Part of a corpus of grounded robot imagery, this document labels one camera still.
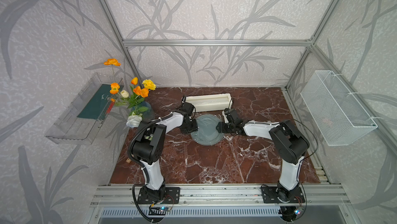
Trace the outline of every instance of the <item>clear acrylic shelf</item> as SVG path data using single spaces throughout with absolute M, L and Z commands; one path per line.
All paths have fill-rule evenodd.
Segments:
M 112 107 L 109 92 L 112 83 L 118 83 L 122 90 L 122 78 L 95 73 L 45 137 L 57 144 L 90 145 Z

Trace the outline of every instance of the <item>metal vent grille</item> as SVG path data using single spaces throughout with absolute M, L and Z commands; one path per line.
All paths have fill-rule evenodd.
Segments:
M 278 206 L 246 207 L 173 207 L 166 212 L 168 217 L 274 217 L 281 216 Z M 148 215 L 148 208 L 142 211 Z M 136 207 L 105 207 L 102 218 L 135 218 L 141 217 Z

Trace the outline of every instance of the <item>artificial flower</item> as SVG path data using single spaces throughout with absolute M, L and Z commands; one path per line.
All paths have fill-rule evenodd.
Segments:
M 111 85 L 110 85 L 110 87 L 113 89 L 113 88 L 116 88 L 116 89 L 120 89 L 120 85 L 118 84 L 118 83 L 112 83 Z
M 156 85 L 154 84 L 154 82 L 150 79 L 146 79 L 145 81 L 142 82 L 143 86 L 146 89 L 150 89 L 152 91 L 154 91 L 156 89 Z
M 112 88 L 112 89 L 110 90 L 110 93 L 111 93 L 111 94 L 116 94 L 117 92 L 119 92 L 120 85 L 119 85 L 118 83 L 112 83 L 112 84 L 110 85 L 110 87 Z
M 135 114 L 128 117 L 126 125 L 129 127 L 138 127 L 139 123 L 142 121 L 141 116 L 137 116 Z
M 141 97 L 148 97 L 148 95 L 149 95 L 149 90 L 146 88 L 143 88 L 141 90 Z
M 106 65 L 106 66 L 110 66 L 110 65 L 120 66 L 120 65 L 122 65 L 115 58 L 110 58 L 103 64 Z
M 131 80 L 131 83 L 132 83 L 133 85 L 137 85 L 137 84 L 138 84 L 138 78 L 135 77 L 134 79 L 132 79 L 132 80 Z
M 124 98 L 129 97 L 129 93 L 126 90 L 122 90 L 122 92 L 120 92 L 120 94 L 122 94 L 122 97 L 124 97 Z
M 140 86 L 135 87 L 135 89 L 133 90 L 135 94 L 137 94 L 138 96 L 140 96 L 142 94 L 142 90 Z

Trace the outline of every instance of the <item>green cloth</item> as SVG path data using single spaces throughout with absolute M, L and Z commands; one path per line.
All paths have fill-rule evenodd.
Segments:
M 102 84 L 77 117 L 96 120 L 103 112 L 102 116 L 100 117 L 100 119 L 103 120 L 105 118 L 105 111 L 103 111 L 103 109 L 108 104 L 108 97 L 112 96 L 112 94 L 109 92 L 110 90 L 111 88 L 109 84 Z

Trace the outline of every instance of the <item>white rectangular box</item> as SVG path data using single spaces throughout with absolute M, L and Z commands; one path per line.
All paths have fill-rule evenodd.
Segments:
M 186 97 L 186 102 L 193 104 L 196 112 L 224 110 L 232 105 L 230 93 Z

